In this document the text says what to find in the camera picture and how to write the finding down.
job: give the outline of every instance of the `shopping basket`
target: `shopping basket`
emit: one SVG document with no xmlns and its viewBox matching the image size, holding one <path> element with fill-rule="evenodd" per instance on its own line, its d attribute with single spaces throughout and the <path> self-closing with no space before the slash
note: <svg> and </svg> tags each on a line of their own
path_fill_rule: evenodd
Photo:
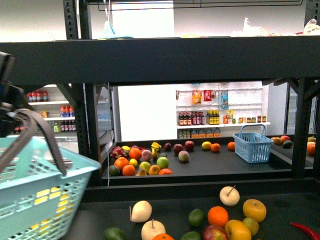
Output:
<svg viewBox="0 0 320 240">
<path fill-rule="evenodd" d="M 235 153 L 250 164 L 266 163 L 269 161 L 271 145 L 273 140 L 266 137 L 266 126 L 263 124 L 253 124 L 250 126 L 262 126 L 262 133 L 243 132 L 245 127 L 241 128 L 240 133 L 234 133 Z"/>
<path fill-rule="evenodd" d="M 46 127 L 39 122 L 38 125 L 41 129 Z M 57 240 L 63 237 L 92 171 L 100 168 L 97 161 L 59 148 L 56 141 L 53 147 L 46 134 L 46 140 L 30 137 L 30 133 L 26 137 L 26 133 L 36 130 L 35 126 L 31 121 L 29 126 L 24 126 L 27 131 L 23 130 L 20 136 L 0 138 L 0 157 L 9 150 L 22 148 L 12 159 L 4 160 L 8 162 L 5 168 L 1 169 L 0 161 L 0 240 Z M 67 160 L 70 164 L 66 170 L 63 167 Z"/>
</svg>

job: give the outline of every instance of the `lemon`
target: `lemon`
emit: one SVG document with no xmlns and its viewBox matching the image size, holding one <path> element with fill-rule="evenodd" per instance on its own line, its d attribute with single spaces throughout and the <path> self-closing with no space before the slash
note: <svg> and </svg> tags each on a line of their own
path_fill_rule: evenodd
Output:
<svg viewBox="0 0 320 240">
<path fill-rule="evenodd" d="M 128 147 L 128 146 L 122 146 L 122 149 L 123 149 L 124 151 L 130 150 L 130 147 Z"/>
<path fill-rule="evenodd" d="M 210 150 L 211 142 L 205 141 L 205 142 L 202 143 L 201 147 L 202 147 L 203 150 Z"/>
<path fill-rule="evenodd" d="M 129 164 L 136 168 L 138 166 L 138 161 L 132 158 L 130 159 Z"/>
</svg>

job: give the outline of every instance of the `white panel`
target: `white panel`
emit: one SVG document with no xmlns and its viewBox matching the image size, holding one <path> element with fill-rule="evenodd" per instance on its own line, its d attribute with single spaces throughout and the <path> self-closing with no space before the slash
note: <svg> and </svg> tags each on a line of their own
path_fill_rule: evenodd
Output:
<svg viewBox="0 0 320 240">
<path fill-rule="evenodd" d="M 177 138 L 174 85 L 120 86 L 122 141 Z"/>
<path fill-rule="evenodd" d="M 165 38 L 175 35 L 173 3 L 112 4 L 113 29 L 116 36 Z"/>
</svg>

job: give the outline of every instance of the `lime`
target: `lime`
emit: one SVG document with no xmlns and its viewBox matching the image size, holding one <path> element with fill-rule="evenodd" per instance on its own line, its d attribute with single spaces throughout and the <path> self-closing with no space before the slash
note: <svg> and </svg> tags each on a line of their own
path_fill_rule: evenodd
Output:
<svg viewBox="0 0 320 240">
<path fill-rule="evenodd" d="M 116 165 L 111 165 L 109 166 L 109 174 L 110 176 L 112 177 L 115 177 L 115 176 L 119 176 L 120 175 L 120 168 Z"/>
<path fill-rule="evenodd" d="M 129 164 L 136 168 L 138 166 L 138 161 L 132 158 L 130 159 Z"/>
<path fill-rule="evenodd" d="M 104 231 L 105 240 L 126 240 L 126 234 L 118 227 L 110 227 Z"/>
<path fill-rule="evenodd" d="M 187 232 L 186 234 L 184 234 L 180 240 L 201 240 L 201 235 L 200 233 L 196 232 L 196 231 L 190 231 Z"/>
<path fill-rule="evenodd" d="M 204 223 L 205 214 L 204 212 L 196 208 L 189 213 L 188 221 L 192 227 L 199 227 Z"/>
</svg>

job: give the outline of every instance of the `green apple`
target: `green apple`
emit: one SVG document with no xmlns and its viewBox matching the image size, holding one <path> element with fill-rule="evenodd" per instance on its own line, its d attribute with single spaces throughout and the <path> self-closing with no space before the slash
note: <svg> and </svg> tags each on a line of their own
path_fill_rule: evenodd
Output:
<svg viewBox="0 0 320 240">
<path fill-rule="evenodd" d="M 156 160 L 156 164 L 161 168 L 161 169 L 167 169 L 169 167 L 169 160 L 165 156 L 161 156 Z"/>
<path fill-rule="evenodd" d="M 250 230 L 251 232 L 251 236 L 254 236 L 257 234 L 258 230 L 259 230 L 259 223 L 254 220 L 251 217 L 246 217 L 245 219 L 243 219 L 242 221 L 244 223 L 244 225 L 247 226 L 247 228 Z"/>
<path fill-rule="evenodd" d="M 139 169 L 144 169 L 146 173 L 149 172 L 149 169 L 151 168 L 151 164 L 148 161 L 143 161 L 140 163 Z"/>
</svg>

